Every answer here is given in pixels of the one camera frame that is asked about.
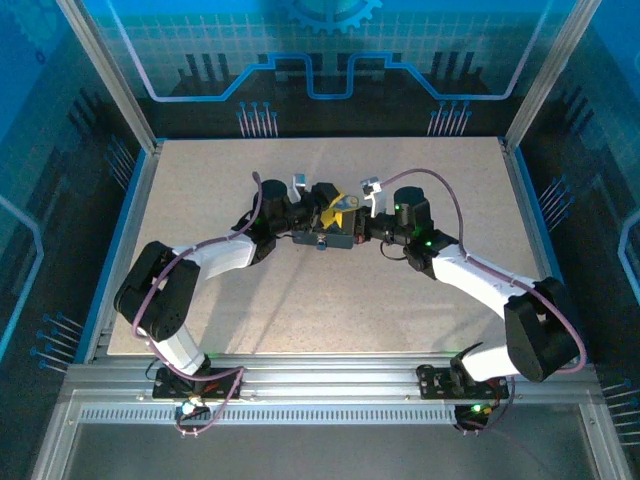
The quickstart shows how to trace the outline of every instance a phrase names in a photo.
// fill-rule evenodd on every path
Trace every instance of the black mounting plate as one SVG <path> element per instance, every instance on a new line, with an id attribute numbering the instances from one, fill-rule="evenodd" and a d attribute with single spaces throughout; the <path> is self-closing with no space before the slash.
<path id="1" fill-rule="evenodd" d="M 435 368 L 420 365 L 416 369 L 420 398 L 422 400 L 505 400 L 509 398 L 509 389 L 505 378 L 492 379 L 489 382 L 477 382 L 473 386 L 465 385 L 464 394 L 456 395 L 456 385 L 451 379 L 450 368 Z"/>
<path id="2" fill-rule="evenodd" d="M 210 368 L 206 375 L 215 375 L 227 370 L 228 368 Z M 235 374 L 232 374 L 223 377 L 220 380 L 216 380 L 215 382 L 206 383 L 198 395 L 203 399 L 227 398 L 235 378 Z M 233 395 L 231 396 L 232 399 L 240 398 L 241 386 L 242 382 L 238 385 L 235 392 L 233 392 Z M 155 400 L 187 400 L 189 396 L 194 393 L 193 387 L 194 382 L 183 380 L 168 368 L 162 367 L 159 368 L 156 373 L 156 381 L 153 386 L 152 397 Z"/>

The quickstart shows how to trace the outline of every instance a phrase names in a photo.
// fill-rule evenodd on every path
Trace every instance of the blue wall panel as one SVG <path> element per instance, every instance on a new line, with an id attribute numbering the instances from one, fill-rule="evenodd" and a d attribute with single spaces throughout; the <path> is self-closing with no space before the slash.
<path id="1" fill-rule="evenodd" d="M 0 0 L 0 105 L 0 477 L 17 479 L 76 349 L 52 321 L 82 329 L 139 145 L 53 0 Z"/>
<path id="2" fill-rule="evenodd" d="M 200 138 L 273 136 L 251 102 L 279 136 L 504 134 L 573 2 L 87 5 L 156 134 Z"/>

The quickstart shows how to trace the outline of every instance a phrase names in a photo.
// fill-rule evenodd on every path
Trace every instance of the blue enclosure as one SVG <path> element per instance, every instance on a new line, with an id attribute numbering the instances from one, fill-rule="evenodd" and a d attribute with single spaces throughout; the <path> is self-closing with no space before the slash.
<path id="1" fill-rule="evenodd" d="M 6 478 L 29 473 L 87 353 L 125 196 L 159 138 L 506 137 L 603 386 L 638 386 L 640 3 L 602 0 L 572 50 L 561 31 L 594 3 L 58 0 L 81 32 L 52 0 L 0 0 Z"/>

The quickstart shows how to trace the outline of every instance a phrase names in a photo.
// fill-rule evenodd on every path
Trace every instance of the wire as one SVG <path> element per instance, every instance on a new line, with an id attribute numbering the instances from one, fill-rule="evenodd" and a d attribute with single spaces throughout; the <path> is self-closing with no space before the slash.
<path id="1" fill-rule="evenodd" d="M 149 346 L 149 348 L 162 361 L 162 363 L 164 363 L 167 366 L 167 368 L 169 370 L 171 370 L 173 373 L 175 373 L 179 377 L 182 377 L 182 378 L 184 378 L 186 380 L 192 380 L 192 381 L 195 381 L 195 382 L 211 382 L 211 381 L 214 381 L 214 380 L 219 380 L 221 378 L 227 377 L 229 375 L 233 375 L 234 373 L 244 372 L 244 368 L 243 367 L 236 367 L 236 368 L 232 368 L 230 370 L 226 370 L 226 371 L 224 371 L 222 373 L 218 373 L 218 374 L 215 374 L 215 375 L 203 376 L 203 377 L 195 377 L 193 375 L 187 375 L 186 373 L 181 372 L 176 367 L 174 367 L 171 364 L 171 362 L 169 362 L 169 360 L 167 360 L 165 358 L 165 356 L 162 355 L 162 353 L 158 350 L 158 348 L 153 344 L 152 341 L 150 341 L 145 335 L 141 335 L 140 333 L 138 333 L 138 326 L 140 325 L 140 321 L 142 320 L 142 317 L 144 316 L 145 311 L 147 310 L 147 308 L 149 307 L 149 304 L 151 303 L 151 299 L 153 298 L 155 293 L 158 291 L 158 287 L 163 282 L 163 280 L 169 275 L 169 272 L 171 272 L 171 270 L 180 262 L 180 260 L 182 260 L 183 258 L 191 255 L 193 252 L 195 252 L 196 250 L 198 250 L 200 248 L 207 247 L 209 245 L 213 245 L 213 244 L 216 244 L 216 243 L 221 243 L 221 242 L 225 242 L 225 241 L 226 242 L 231 241 L 234 238 L 238 237 L 239 235 L 242 235 L 244 232 L 246 232 L 249 229 L 249 227 L 251 227 L 251 225 L 253 225 L 253 223 L 258 218 L 258 213 L 260 212 L 260 208 L 262 207 L 262 181 L 260 180 L 260 175 L 258 174 L 258 172 L 252 172 L 251 176 L 252 176 L 253 180 L 256 182 L 256 184 L 258 185 L 258 201 L 256 202 L 256 205 L 255 205 L 255 207 L 253 209 L 253 214 L 251 215 L 251 218 L 249 219 L 247 224 L 244 225 L 237 232 L 234 232 L 234 233 L 232 233 L 231 235 L 229 235 L 227 237 L 216 237 L 216 238 L 212 238 L 212 239 L 200 242 L 200 243 L 194 245 L 193 247 L 190 247 L 190 248 L 186 249 L 184 252 L 180 253 L 173 260 L 171 260 L 169 262 L 169 264 L 162 270 L 162 272 L 160 272 L 160 274 L 156 278 L 155 282 L 153 282 L 153 284 L 151 285 L 151 288 L 147 292 L 147 295 L 145 296 L 144 300 L 142 301 L 142 304 L 140 305 L 140 308 L 138 309 L 138 312 L 136 313 L 136 316 L 134 317 L 133 322 L 131 324 L 131 333 L 132 333 L 132 335 L 135 338 L 138 338 L 138 339 L 141 339 L 141 340 L 145 340 L 145 342 Z"/>
<path id="2" fill-rule="evenodd" d="M 203 427 L 194 427 L 192 430 L 187 430 L 186 428 L 184 428 L 182 426 L 182 422 L 184 420 L 186 420 L 187 418 L 189 418 L 189 416 L 183 415 L 182 417 L 180 417 L 177 420 L 177 422 L 175 424 L 176 430 L 178 430 L 183 435 L 197 436 L 198 434 L 204 433 L 205 431 L 207 431 L 211 427 L 213 427 L 213 425 L 215 425 L 216 422 L 218 421 L 218 419 L 222 416 L 222 413 L 224 412 L 225 408 L 227 408 L 227 405 L 229 404 L 229 401 L 231 400 L 231 397 L 233 397 L 234 392 L 236 391 L 236 389 L 240 385 L 240 381 L 242 380 L 242 376 L 244 375 L 244 371 L 245 370 L 244 370 L 243 367 L 239 368 L 238 372 L 236 373 L 236 378 L 233 381 L 233 385 L 231 386 L 231 389 L 229 390 L 229 393 L 227 394 L 227 397 L 224 399 L 222 404 L 220 404 L 220 406 L 216 409 L 216 413 L 215 414 L 213 412 L 211 412 L 211 419 L 207 422 L 206 425 L 204 425 Z"/>
<path id="3" fill-rule="evenodd" d="M 158 357 L 155 357 L 153 360 L 151 360 L 151 363 L 147 366 L 147 369 L 144 371 L 144 376 L 147 377 L 147 380 L 153 380 L 153 378 L 151 378 L 149 376 L 149 371 L 153 368 L 153 366 L 158 363 L 160 361 L 160 359 Z"/>
<path id="4" fill-rule="evenodd" d="M 515 398 L 516 398 L 516 379 L 514 377 L 511 377 L 511 394 L 509 395 L 509 401 L 504 406 L 502 411 L 498 414 L 498 417 L 493 422 L 491 422 L 489 425 L 484 427 L 484 430 L 490 430 L 493 427 L 495 427 L 499 422 L 502 421 L 502 419 L 504 418 L 504 416 L 507 413 L 507 410 L 509 410 L 509 407 L 511 407 L 511 405 L 513 405 L 513 401 L 515 400 Z"/>
<path id="5" fill-rule="evenodd" d="M 477 428 L 480 432 L 484 432 L 487 430 L 487 428 L 482 425 L 481 423 L 478 422 L 474 422 L 472 420 L 464 420 L 462 423 L 465 423 L 469 426 L 475 427 Z M 455 425 L 455 427 L 460 430 L 461 432 L 465 433 L 466 430 L 464 429 L 463 426 L 461 425 Z M 535 462 L 540 466 L 540 468 L 547 474 L 549 475 L 550 478 L 556 478 L 557 475 L 554 474 L 554 472 L 551 470 L 551 468 L 549 468 L 542 460 L 540 460 L 535 453 L 533 453 L 529 448 L 525 447 L 524 445 L 522 445 L 520 442 L 518 442 L 512 435 L 509 435 L 508 433 L 502 432 L 500 430 L 489 430 L 489 433 L 495 433 L 496 435 L 500 435 L 502 438 L 505 438 L 506 440 L 508 440 L 509 442 L 511 442 L 513 445 L 515 445 L 516 447 L 518 447 L 520 450 L 522 450 L 524 453 L 526 453 L 527 455 L 529 455 L 529 457 L 531 457 L 533 460 L 535 460 Z"/>
<path id="6" fill-rule="evenodd" d="M 387 259 L 389 259 L 389 260 L 393 260 L 393 261 L 395 261 L 395 262 L 401 262 L 402 260 L 406 260 L 406 259 L 407 259 L 407 256 L 406 256 L 406 255 L 405 255 L 404 257 L 390 257 L 390 256 L 388 256 L 386 253 L 384 253 L 384 240 L 382 240 L 382 241 L 380 242 L 380 253 L 382 254 L 382 256 L 383 256 L 384 258 L 387 258 Z"/>
<path id="7" fill-rule="evenodd" d="M 576 346 L 578 347 L 580 359 L 577 365 L 569 368 L 561 368 L 557 370 L 557 372 L 567 374 L 567 373 L 576 373 L 582 370 L 587 363 L 587 350 L 584 346 L 584 342 L 580 338 L 580 335 L 578 335 L 578 332 L 573 327 L 573 325 L 571 325 L 571 322 L 569 322 L 567 317 L 565 317 L 564 314 L 560 310 L 558 310 L 558 308 L 554 304 L 552 304 L 549 300 L 547 300 L 544 297 L 544 295 L 542 295 L 537 290 L 531 288 L 529 285 L 526 285 L 520 280 L 517 280 L 515 278 L 505 275 L 504 273 L 490 267 L 489 265 L 485 265 L 484 263 L 473 258 L 467 252 L 467 250 L 464 247 L 464 220 L 462 217 L 462 209 L 460 208 L 460 202 L 458 202 L 458 197 L 453 191 L 453 188 L 451 187 L 451 185 L 449 185 L 449 182 L 447 182 L 442 175 L 440 175 L 437 172 L 434 172 L 433 170 L 429 170 L 428 168 L 412 168 L 410 170 L 406 170 L 382 182 L 380 184 L 380 188 L 385 188 L 386 186 L 392 184 L 396 180 L 406 177 L 407 175 L 410 175 L 412 173 L 426 173 L 427 175 L 431 175 L 432 177 L 437 178 L 440 181 L 440 183 L 442 183 L 444 187 L 447 189 L 447 191 L 449 192 L 449 195 L 451 196 L 451 200 L 453 200 L 453 205 L 455 206 L 455 209 L 456 209 L 456 214 L 458 216 L 458 247 L 460 248 L 460 253 L 464 257 L 465 261 L 468 261 L 469 263 L 479 268 L 480 270 L 488 273 L 489 275 L 499 280 L 502 280 L 503 282 L 507 282 L 509 284 L 515 285 L 516 287 L 521 288 L 522 290 L 533 295 L 540 303 L 542 303 L 542 305 L 544 305 L 544 307 L 549 312 L 551 312 L 560 321 L 560 323 L 562 323 L 562 325 L 567 330 L 569 335 L 571 335 L 571 338 L 573 338 L 573 341 L 576 343 Z"/>

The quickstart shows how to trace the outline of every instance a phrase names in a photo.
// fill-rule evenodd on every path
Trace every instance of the gear graphic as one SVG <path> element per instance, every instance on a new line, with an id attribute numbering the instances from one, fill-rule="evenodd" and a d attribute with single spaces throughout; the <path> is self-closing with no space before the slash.
<path id="1" fill-rule="evenodd" d="M 348 27 L 360 28 L 364 19 L 371 20 L 371 11 L 382 6 L 381 0 L 280 0 L 289 20 L 297 20 L 300 27 L 311 27 L 332 35 L 347 32 Z"/>
<path id="2" fill-rule="evenodd" d="M 36 48 L 44 47 L 58 28 L 54 0 L 0 0 L 0 11 L 3 10 L 13 15 L 22 34 Z"/>

